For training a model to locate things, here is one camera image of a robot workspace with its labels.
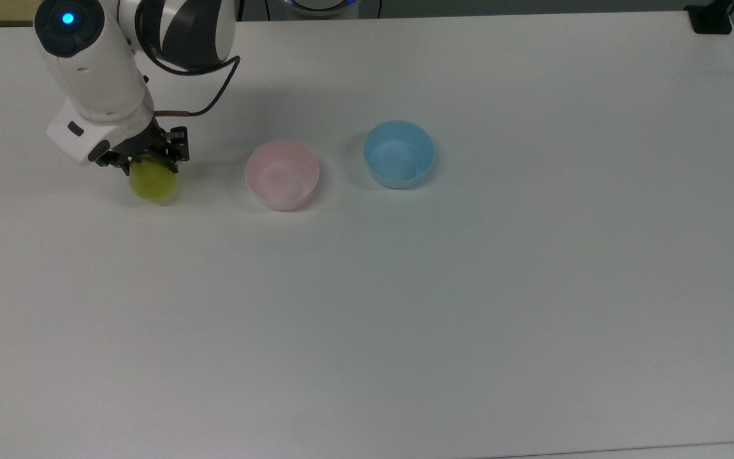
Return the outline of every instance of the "yellow-green ball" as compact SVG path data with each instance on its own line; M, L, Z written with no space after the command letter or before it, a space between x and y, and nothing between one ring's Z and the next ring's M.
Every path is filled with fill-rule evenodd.
M165 200L175 191L176 184L174 172L154 157L140 156L129 163L129 186L144 200Z

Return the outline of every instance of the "table surface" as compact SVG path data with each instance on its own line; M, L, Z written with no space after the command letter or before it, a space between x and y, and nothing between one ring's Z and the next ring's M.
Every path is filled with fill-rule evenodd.
M571 453L559 459L734 459L734 444Z
M240 24L180 197L44 128L0 29L0 459L469 458L734 441L734 34L684 12ZM160 110L224 75L163 75ZM373 183L367 131L437 160ZM166 120L168 127L174 126ZM300 212L245 187L277 138Z

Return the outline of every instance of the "blue bowl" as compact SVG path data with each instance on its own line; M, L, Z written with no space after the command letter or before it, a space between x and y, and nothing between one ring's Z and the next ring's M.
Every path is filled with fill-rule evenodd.
M423 180L435 162L435 146L426 131L408 121L388 121L364 140L364 160L373 179L391 189L407 189Z

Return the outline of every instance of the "black cable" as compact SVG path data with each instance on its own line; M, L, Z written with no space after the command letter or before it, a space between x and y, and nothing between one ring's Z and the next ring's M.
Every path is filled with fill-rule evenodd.
M236 68L240 65L240 56L236 55L230 58L228 61L222 62L222 64L217 64L214 67L209 67L208 69L202 69L202 70L177 70L177 69L172 69L172 67L169 67L166 64L163 64L160 60L158 60L157 56L154 55L154 52L149 47L149 44L146 43L146 40L143 39L143 34L140 31L141 30L140 13L145 3L146 3L146 0L140 0L140 3L138 3L138 9L134 13L134 34L137 35L140 47L143 49L143 52L146 54L146 57L149 58L149 61L152 61L152 63L154 63L161 69L166 70L166 72L174 73L174 75L180 75L182 77L194 77L198 75L206 75L207 73L216 72L217 70L224 69L228 67L229 65L233 64L233 67L231 68L230 72L228 72L228 76L225 78L225 82L222 84L222 87L219 88L219 91L217 91L217 95L215 96L215 98L212 99L212 102L210 102L210 104L207 105L207 107L204 108L203 110L196 111L196 112L161 110L161 111L155 112L155 116L200 116L202 114L206 114L209 110L211 110L215 106L216 102L219 101L219 98L222 97L222 93L225 92L225 88L227 88L228 84L231 82L231 78L234 77L234 73L236 73Z

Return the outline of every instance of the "black mounting bracket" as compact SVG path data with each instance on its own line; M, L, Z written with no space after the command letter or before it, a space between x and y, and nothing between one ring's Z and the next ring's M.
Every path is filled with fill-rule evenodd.
M185 127L173 127L167 133L157 125L157 119L152 119L142 133L119 143L95 159L94 163L102 168L105 166L120 168L129 175L132 157L140 155L160 160L176 174L178 163L189 160L189 131Z
M732 23L729 20L729 9L732 0L715 0L707 6L687 6L690 24L696 34L729 35Z

